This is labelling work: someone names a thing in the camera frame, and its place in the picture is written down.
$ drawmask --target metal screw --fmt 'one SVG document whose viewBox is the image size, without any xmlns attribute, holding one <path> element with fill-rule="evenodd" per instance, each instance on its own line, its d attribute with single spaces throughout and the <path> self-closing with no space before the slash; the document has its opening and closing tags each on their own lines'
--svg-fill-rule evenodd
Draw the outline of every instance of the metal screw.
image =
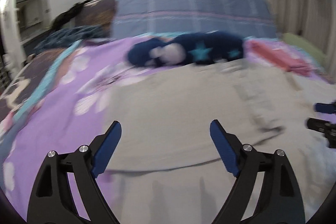
<svg viewBox="0 0 336 224">
<path fill-rule="evenodd" d="M 48 157 L 49 158 L 52 158 L 53 156 L 55 156 L 56 155 L 56 152 L 55 151 L 49 151 L 48 152 Z"/>
<path fill-rule="evenodd" d="M 88 149 L 89 149 L 89 147 L 88 147 L 87 145 L 82 145 L 82 146 L 79 148 L 79 151 L 81 151 L 81 152 L 86 152 Z"/>
<path fill-rule="evenodd" d="M 243 145 L 243 149 L 245 150 L 245 151 L 251 151 L 252 150 L 252 146 L 251 145 L 249 145 L 249 144 L 244 144 Z"/>
<path fill-rule="evenodd" d="M 277 150 L 277 155 L 280 156 L 280 157 L 283 157 L 285 155 L 285 152 L 281 149 L 278 149 Z"/>
</svg>

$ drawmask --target mattress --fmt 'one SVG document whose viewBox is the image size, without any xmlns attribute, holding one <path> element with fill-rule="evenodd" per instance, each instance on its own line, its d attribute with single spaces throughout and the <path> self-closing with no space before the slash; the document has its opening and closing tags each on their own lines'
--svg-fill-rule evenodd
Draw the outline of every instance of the mattress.
<svg viewBox="0 0 336 224">
<path fill-rule="evenodd" d="M 222 30 L 276 38 L 266 0 L 117 0 L 112 37 Z"/>
</svg>

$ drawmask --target green pillow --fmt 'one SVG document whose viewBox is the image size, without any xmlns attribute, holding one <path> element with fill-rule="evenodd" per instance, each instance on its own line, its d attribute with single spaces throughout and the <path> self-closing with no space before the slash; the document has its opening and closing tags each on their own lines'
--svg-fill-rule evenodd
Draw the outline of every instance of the green pillow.
<svg viewBox="0 0 336 224">
<path fill-rule="evenodd" d="M 289 45 L 299 47 L 314 58 L 321 66 L 324 65 L 326 55 L 317 47 L 313 46 L 307 39 L 299 37 L 292 33 L 285 33 L 283 41 Z"/>
</svg>

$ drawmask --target red cloth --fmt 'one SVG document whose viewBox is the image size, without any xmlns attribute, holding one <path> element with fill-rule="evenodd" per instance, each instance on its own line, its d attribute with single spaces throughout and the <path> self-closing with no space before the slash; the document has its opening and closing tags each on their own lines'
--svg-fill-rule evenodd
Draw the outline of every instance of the red cloth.
<svg viewBox="0 0 336 224">
<path fill-rule="evenodd" d="M 294 59 L 281 49 L 272 49 L 255 40 L 252 40 L 250 43 L 253 52 L 285 71 L 293 71 L 303 76 L 309 76 L 312 71 L 309 64 L 301 58 Z"/>
</svg>

